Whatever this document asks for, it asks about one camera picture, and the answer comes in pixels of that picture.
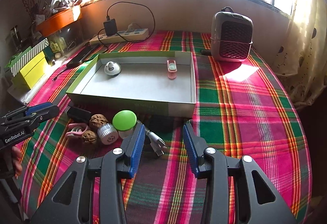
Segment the finger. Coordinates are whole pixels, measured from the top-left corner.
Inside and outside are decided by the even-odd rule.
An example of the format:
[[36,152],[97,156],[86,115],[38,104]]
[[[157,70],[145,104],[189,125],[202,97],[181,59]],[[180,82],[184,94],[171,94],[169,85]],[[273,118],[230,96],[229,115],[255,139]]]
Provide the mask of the finger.
[[15,168],[15,173],[19,176],[22,173],[22,165],[20,164],[19,160],[12,160],[12,164]]
[[17,157],[19,159],[22,158],[22,152],[20,151],[20,149],[18,147],[13,146],[11,148],[11,152],[12,152],[13,157],[15,157],[15,158]]

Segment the portable heater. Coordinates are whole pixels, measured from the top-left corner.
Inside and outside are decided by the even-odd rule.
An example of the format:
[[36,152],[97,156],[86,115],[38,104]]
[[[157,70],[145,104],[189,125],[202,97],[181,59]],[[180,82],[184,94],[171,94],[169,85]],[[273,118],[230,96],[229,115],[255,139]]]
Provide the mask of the portable heater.
[[218,61],[244,61],[252,44],[253,23],[246,16],[226,12],[225,7],[213,17],[211,55]]

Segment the pink clip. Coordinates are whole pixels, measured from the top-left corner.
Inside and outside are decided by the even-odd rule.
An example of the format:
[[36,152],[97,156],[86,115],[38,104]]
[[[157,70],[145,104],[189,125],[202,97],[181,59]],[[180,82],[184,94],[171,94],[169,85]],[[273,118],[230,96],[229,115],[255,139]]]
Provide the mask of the pink clip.
[[86,123],[70,123],[68,125],[70,129],[69,132],[65,134],[65,136],[72,136],[72,137],[81,137],[82,134],[89,129]]
[[167,60],[168,78],[175,79],[177,77],[177,66],[175,60]]

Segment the blue gripper pad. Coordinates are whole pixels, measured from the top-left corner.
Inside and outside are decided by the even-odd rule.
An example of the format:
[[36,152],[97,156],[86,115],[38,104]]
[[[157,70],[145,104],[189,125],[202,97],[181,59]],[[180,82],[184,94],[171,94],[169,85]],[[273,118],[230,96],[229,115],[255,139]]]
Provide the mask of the blue gripper pad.
[[129,170],[130,178],[134,177],[139,167],[142,149],[144,145],[144,139],[145,139],[145,129],[144,129],[144,125],[142,125],[137,135],[137,139],[133,148],[132,155],[130,156],[130,170]]
[[193,140],[191,138],[190,132],[186,125],[184,125],[183,127],[183,140],[184,140],[187,156],[190,161],[191,171],[194,174],[195,178],[197,178],[200,174],[198,157],[195,151]]
[[42,104],[39,104],[39,105],[28,107],[28,110],[26,111],[26,116],[31,115],[32,113],[37,112],[39,110],[43,110],[43,109],[45,109],[47,107],[50,107],[50,106],[52,106],[51,102],[45,102],[45,103],[42,103]]

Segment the green lid jar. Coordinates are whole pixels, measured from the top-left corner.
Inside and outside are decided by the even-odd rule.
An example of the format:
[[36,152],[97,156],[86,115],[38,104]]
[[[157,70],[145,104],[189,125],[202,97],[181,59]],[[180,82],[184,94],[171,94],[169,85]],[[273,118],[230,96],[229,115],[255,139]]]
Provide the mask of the green lid jar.
[[133,134],[137,118],[130,110],[122,110],[112,119],[112,125],[118,130],[119,136],[125,138]]

